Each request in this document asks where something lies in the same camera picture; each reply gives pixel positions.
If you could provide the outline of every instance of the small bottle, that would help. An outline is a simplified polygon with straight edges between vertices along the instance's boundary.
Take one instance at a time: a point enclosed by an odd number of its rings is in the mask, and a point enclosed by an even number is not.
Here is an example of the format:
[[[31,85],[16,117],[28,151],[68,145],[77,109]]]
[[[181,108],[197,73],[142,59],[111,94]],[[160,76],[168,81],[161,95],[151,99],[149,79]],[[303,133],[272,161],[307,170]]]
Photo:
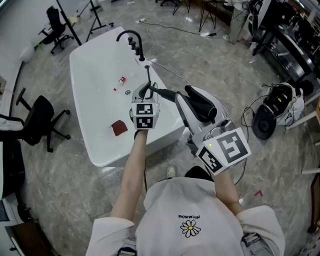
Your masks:
[[[113,88],[113,90],[116,91],[119,87],[123,86],[126,80],[127,79],[124,76],[122,76],[117,82],[117,84],[115,85],[115,87]]]

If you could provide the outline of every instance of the black machine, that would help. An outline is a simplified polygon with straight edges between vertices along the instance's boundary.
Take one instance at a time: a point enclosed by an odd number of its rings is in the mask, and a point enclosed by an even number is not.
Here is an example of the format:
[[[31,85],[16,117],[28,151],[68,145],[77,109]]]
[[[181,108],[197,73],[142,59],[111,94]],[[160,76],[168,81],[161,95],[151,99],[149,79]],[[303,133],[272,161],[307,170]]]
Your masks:
[[[55,54],[54,50],[56,49],[57,46],[60,46],[60,48],[63,50],[64,48],[62,46],[62,42],[68,39],[74,39],[74,37],[67,34],[63,34],[64,31],[66,30],[66,26],[60,22],[58,9],[51,6],[46,11],[46,14],[50,21],[50,25],[53,32],[51,34],[48,34],[45,32],[45,29],[43,29],[40,33],[43,33],[46,35],[46,38],[43,40],[43,43],[45,45],[48,45],[54,42],[54,47],[51,50],[51,54]]]
[[[252,131],[261,140],[267,140],[274,133],[277,117],[280,117],[292,104],[293,88],[285,84],[275,85],[263,100],[252,122]]]
[[[26,89],[23,88],[20,92],[16,105],[21,102],[29,111],[29,114],[25,121],[17,117],[0,114],[0,118],[7,120],[7,122],[0,125],[0,142],[11,142],[22,139],[29,145],[34,146],[40,142],[42,136],[46,136],[47,151],[52,153],[54,150],[50,147],[51,132],[67,140],[71,138],[69,134],[63,135],[54,128],[64,113],[70,114],[70,110],[63,110],[52,120],[55,112],[51,103],[41,95],[36,99],[33,106],[30,107],[23,98],[25,91]]]

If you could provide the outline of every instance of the marble floor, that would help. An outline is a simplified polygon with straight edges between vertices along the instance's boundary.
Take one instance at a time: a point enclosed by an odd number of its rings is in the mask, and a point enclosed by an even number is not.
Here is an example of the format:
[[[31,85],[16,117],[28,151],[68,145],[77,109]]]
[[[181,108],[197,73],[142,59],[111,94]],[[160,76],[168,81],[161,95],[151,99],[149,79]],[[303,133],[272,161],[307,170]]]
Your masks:
[[[140,33],[146,57],[174,70],[178,75],[220,99],[234,122],[240,125],[240,117],[246,106],[264,95],[263,83],[280,82],[281,79],[260,55],[252,57],[244,42],[235,45],[222,39],[228,27],[217,21],[215,31],[225,26],[215,37],[202,37],[155,25],[136,23],[146,18],[150,23],[161,23],[197,32],[200,9],[192,5],[188,14],[182,6],[172,16],[173,6],[160,7],[154,0],[119,0],[113,4],[103,1],[99,16],[103,23],[133,29]],[[94,18],[75,25],[81,41],[85,41]],[[96,37],[110,28],[94,32]],[[209,20],[202,33],[212,33]],[[24,65],[16,91],[26,88],[25,99],[32,104],[39,95],[52,103],[56,114],[71,110],[57,128],[71,135],[71,140],[52,138],[53,153],[46,151],[45,138],[30,146],[22,142],[26,180],[22,189],[25,202],[40,224],[54,248],[62,256],[84,256],[96,218],[110,214],[117,198],[123,169],[97,168],[89,160],[80,131],[71,87],[69,55],[78,47],[74,40],[67,42],[64,51],[50,54],[51,45],[37,49],[31,61]],[[169,89],[184,91],[186,81],[153,65]],[[25,118],[28,112],[20,105],[13,108],[13,116]],[[169,165],[177,167],[177,174],[199,165],[185,146],[186,137],[147,158],[147,184],[163,179]],[[311,219],[310,185],[313,175],[301,175],[304,168],[319,165],[319,154],[313,146],[307,125],[290,131],[276,129],[267,141],[256,139],[249,130],[252,155],[247,159],[243,184],[243,204],[246,207],[268,205],[275,210],[286,239],[286,256],[292,256],[307,240],[307,228]],[[241,173],[240,166],[232,171],[234,177]],[[139,222],[144,209],[143,196],[137,206]]]

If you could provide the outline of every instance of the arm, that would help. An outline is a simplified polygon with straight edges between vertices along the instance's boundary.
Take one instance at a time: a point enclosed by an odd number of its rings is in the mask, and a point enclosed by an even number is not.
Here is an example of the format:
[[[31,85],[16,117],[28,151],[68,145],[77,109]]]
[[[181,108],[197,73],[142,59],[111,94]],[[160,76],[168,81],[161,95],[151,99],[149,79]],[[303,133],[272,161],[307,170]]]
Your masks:
[[[216,197],[234,214],[245,209],[239,203],[239,196],[230,174],[224,171],[214,177]]]
[[[124,167],[121,189],[111,217],[132,221],[142,192],[146,167],[146,143],[148,130],[137,133],[131,153]]]

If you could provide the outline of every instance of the white t-shirt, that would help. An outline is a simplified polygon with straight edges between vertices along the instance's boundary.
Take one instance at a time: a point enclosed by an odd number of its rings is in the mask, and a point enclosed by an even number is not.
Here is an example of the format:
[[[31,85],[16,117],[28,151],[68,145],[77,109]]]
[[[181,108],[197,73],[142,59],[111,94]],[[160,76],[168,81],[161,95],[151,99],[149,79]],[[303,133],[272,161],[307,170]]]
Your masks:
[[[216,197],[212,181],[177,177],[153,185],[144,200],[146,213],[137,227],[139,256],[243,256],[244,233],[257,233],[276,256],[283,256],[285,237],[268,206],[237,216]],[[134,247],[134,223],[115,217],[96,219],[86,256],[117,255]]]

